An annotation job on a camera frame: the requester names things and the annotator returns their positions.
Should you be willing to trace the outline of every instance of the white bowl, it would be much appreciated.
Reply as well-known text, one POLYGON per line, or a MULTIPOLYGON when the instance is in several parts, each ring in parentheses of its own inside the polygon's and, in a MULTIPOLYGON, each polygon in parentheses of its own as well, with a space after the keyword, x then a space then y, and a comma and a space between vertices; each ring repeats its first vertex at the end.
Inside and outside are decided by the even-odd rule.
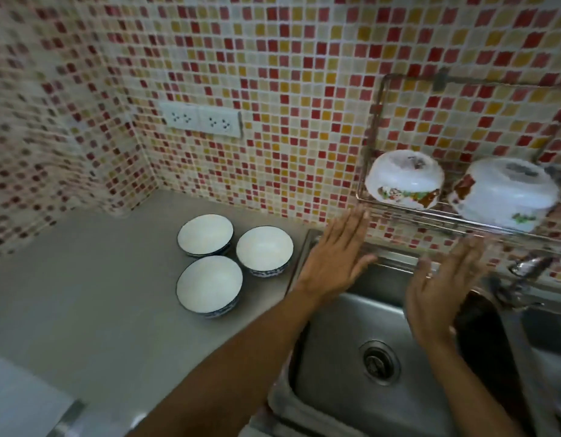
POLYGON ((559 200, 545 170, 516 158, 475 161, 453 186, 449 204, 466 219, 529 232, 559 200))
POLYGON ((183 271, 175 292, 185 309, 218 317, 235 307, 242 279, 240 266, 229 257, 203 257, 183 271))
POLYGON ((443 183, 444 172, 433 158, 394 150, 374 161, 365 187, 380 202, 423 210, 437 204, 443 183))
POLYGON ((177 243, 192 257, 205 257, 223 253, 232 241, 234 227, 228 218, 219 214, 202 214, 179 230, 177 243))
POLYGON ((263 225, 242 235, 236 245, 236 256, 253 275, 271 277, 286 269, 293 250, 288 234, 280 228, 263 225))

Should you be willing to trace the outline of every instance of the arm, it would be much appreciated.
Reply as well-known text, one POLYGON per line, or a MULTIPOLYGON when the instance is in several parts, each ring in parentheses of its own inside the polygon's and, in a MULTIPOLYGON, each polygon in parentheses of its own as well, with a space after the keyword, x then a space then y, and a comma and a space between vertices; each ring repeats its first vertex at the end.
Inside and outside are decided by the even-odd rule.
POLYGON ((200 363, 128 437, 237 436, 266 400, 314 311, 375 260, 357 260, 368 224, 362 207, 332 222, 291 293, 200 363))
POLYGON ((465 437, 523 436, 456 351, 451 326, 470 288, 485 273, 478 263, 481 239, 464 239, 431 279, 429 259, 421 259, 406 290, 406 317, 432 372, 442 385, 465 437))

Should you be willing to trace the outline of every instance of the power socket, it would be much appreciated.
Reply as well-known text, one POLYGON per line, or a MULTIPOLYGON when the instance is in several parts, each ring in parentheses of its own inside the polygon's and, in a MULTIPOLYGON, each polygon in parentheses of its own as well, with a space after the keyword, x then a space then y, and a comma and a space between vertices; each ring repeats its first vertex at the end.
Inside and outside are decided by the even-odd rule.
POLYGON ((198 110, 201 131, 240 138, 242 126, 240 112, 225 107, 201 106, 198 110))
POLYGON ((159 109, 169 127, 182 130, 203 131, 199 121, 199 106, 176 101, 162 101, 159 109))

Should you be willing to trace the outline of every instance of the wire dish rack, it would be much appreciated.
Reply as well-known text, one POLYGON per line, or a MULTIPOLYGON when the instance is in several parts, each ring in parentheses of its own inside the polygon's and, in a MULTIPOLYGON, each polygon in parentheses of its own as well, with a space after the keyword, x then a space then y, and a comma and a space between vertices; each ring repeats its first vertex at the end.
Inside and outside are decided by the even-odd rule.
MULTIPOLYGON (((432 83, 434 91, 443 91, 446 83, 469 84, 479 86, 509 86, 512 88, 539 88, 539 86, 531 84, 510 84, 498 83, 487 80, 467 79, 450 77, 447 72, 442 72, 434 77, 408 77, 401 74, 386 75, 379 86, 376 103, 373 106, 373 115, 370 127, 368 143, 363 147, 362 164, 358 170, 360 180, 358 182, 356 198, 360 203, 368 205, 372 210, 372 215, 378 215, 382 218, 392 221, 402 221, 405 223, 417 225, 428 229, 434 229, 445 234, 451 235, 487 235, 492 234, 493 237, 503 243, 512 246, 520 246, 526 249, 539 249, 561 255, 561 232, 556 232, 551 227, 542 225, 537 227, 534 232, 527 233, 515 229, 497 227, 481 222, 466 220, 459 216, 450 204, 446 202, 451 185, 461 176, 457 172, 445 171, 445 184, 438 204, 429 210, 416 210, 413 208, 402 207, 389 203, 382 203, 374 199, 365 187, 365 178, 373 164, 373 161, 381 153, 379 146, 383 145, 383 141, 378 139, 378 129, 382 123, 383 112, 385 109, 385 97, 389 91, 391 82, 400 80, 409 81, 426 81, 432 83)), ((542 148, 538 149, 533 160, 536 161, 541 155, 542 148)))

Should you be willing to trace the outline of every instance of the drain strainer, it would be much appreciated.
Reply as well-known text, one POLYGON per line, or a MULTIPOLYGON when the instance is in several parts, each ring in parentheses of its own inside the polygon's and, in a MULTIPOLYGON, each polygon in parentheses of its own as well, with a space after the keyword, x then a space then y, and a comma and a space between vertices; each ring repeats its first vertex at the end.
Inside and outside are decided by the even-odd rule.
POLYGON ((395 382, 400 376, 400 362, 385 343, 371 340, 360 347, 365 373, 382 385, 395 382))

